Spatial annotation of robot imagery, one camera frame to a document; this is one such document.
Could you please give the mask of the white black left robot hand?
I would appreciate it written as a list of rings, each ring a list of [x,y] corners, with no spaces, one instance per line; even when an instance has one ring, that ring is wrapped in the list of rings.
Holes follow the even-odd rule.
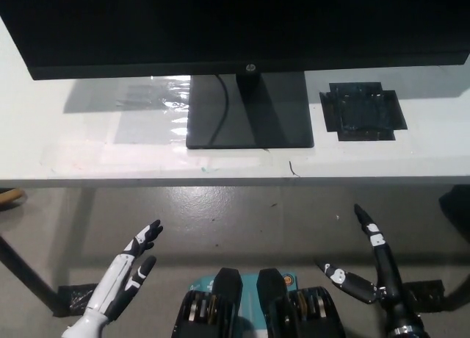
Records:
[[[149,256],[136,271],[132,270],[133,265],[154,246],[162,230],[161,221],[155,220],[135,235],[114,258],[87,304],[86,316],[102,317],[106,323],[119,318],[152,271],[156,257]]]

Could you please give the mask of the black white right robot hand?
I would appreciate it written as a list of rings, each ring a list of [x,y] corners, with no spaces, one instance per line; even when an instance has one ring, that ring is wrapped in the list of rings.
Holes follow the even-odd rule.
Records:
[[[401,319],[411,315],[411,305],[406,298],[400,272],[382,231],[358,204],[354,205],[354,212],[375,255],[377,282],[373,284],[365,278],[320,259],[315,261],[317,267],[335,287],[363,303],[378,302],[388,316]]]

